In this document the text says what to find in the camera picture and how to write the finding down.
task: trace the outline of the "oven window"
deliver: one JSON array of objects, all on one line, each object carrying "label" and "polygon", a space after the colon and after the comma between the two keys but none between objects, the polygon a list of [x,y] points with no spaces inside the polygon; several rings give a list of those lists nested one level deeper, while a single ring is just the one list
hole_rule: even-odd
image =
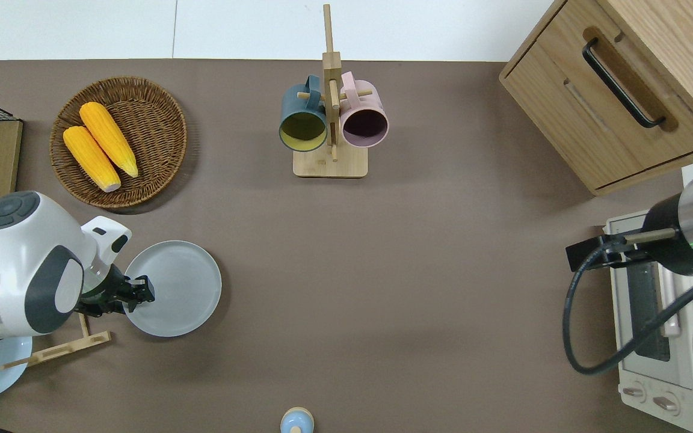
[{"label": "oven window", "polygon": [[[627,268],[633,335],[659,312],[657,274],[657,264],[654,262],[639,263]],[[668,338],[662,337],[657,329],[649,335],[643,345],[635,349],[635,353],[657,361],[670,361],[670,342]]]}]

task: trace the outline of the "mug handle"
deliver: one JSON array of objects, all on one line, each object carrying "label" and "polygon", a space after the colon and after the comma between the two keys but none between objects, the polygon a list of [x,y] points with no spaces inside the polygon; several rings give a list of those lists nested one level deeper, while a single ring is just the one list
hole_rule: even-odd
[{"label": "mug handle", "polygon": [[306,109],[311,111],[317,110],[319,106],[319,77],[311,75],[306,79],[306,90],[309,91],[309,100],[306,101]]},{"label": "mug handle", "polygon": [[357,109],[360,106],[360,96],[357,95],[357,84],[354,82],[352,71],[341,74],[341,81],[344,84],[343,90],[346,94],[346,100],[349,101],[352,109]]}]

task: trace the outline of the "toaster oven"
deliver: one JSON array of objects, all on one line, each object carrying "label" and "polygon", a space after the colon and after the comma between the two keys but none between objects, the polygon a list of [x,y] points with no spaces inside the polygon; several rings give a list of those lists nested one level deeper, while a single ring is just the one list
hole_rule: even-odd
[{"label": "toaster oven", "polygon": [[[645,215],[611,218],[605,232],[638,230]],[[673,274],[657,262],[610,272],[618,348],[693,285],[693,277]],[[619,363],[619,393],[625,405],[693,431],[693,301]]]}]

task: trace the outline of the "wooden mug stand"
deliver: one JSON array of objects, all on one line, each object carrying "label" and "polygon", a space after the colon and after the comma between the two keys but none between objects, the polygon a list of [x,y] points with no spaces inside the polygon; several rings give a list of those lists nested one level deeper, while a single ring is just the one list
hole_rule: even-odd
[{"label": "wooden mug stand", "polygon": [[[322,84],[327,121],[326,146],[311,152],[294,152],[294,174],[299,177],[344,177],[358,178],[368,174],[368,149],[345,143],[341,135],[339,110],[341,99],[341,53],[333,51],[333,30],[330,25],[330,5],[324,5],[325,51],[322,53]],[[309,98],[308,93],[299,93],[300,98]]]},{"label": "wooden mug stand", "polygon": [[8,362],[7,364],[2,365],[2,370],[15,367],[16,365],[20,364],[28,364],[26,366],[31,367],[31,365],[41,364],[42,362],[55,359],[56,357],[61,357],[67,354],[72,354],[75,351],[100,345],[100,343],[110,342],[111,333],[108,331],[90,335],[87,328],[87,318],[85,315],[82,315],[82,313],[79,314],[79,323],[82,324],[82,338],[34,352],[30,357],[24,357],[23,359],[19,359],[17,361]]}]

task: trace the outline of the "mug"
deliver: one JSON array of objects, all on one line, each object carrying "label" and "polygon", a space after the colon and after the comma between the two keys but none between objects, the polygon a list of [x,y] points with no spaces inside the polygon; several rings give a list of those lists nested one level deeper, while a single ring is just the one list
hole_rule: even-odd
[{"label": "mug", "polygon": [[[298,93],[308,93],[303,99]],[[288,88],[283,96],[283,116],[280,121],[280,139],[291,150],[308,152],[325,142],[325,106],[319,100],[319,77],[309,76],[306,84]]]},{"label": "mug", "polygon": [[[381,104],[376,87],[365,80],[355,80],[352,72],[341,76],[341,93],[346,99],[341,101],[341,137],[357,147],[373,147],[387,136],[389,124],[387,113]],[[361,90],[371,90],[371,95],[358,96]]]}]

